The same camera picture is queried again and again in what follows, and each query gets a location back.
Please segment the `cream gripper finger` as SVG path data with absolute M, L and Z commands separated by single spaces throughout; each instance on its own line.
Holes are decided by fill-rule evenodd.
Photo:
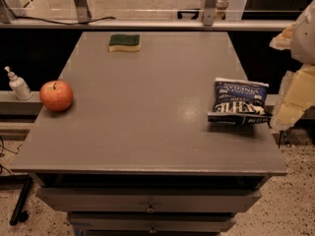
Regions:
M 286 71 L 272 112 L 271 127 L 286 131 L 315 104 L 315 66 L 304 64 L 298 71 Z
M 290 50 L 293 28 L 294 24 L 289 25 L 271 40 L 269 46 L 277 50 Z

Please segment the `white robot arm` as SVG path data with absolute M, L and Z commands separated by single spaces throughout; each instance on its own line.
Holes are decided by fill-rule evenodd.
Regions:
M 315 0 L 293 24 L 272 39 L 270 46 L 288 49 L 291 58 L 302 64 L 298 71 L 287 71 L 283 76 L 272 112 L 271 127 L 285 131 L 315 104 Z

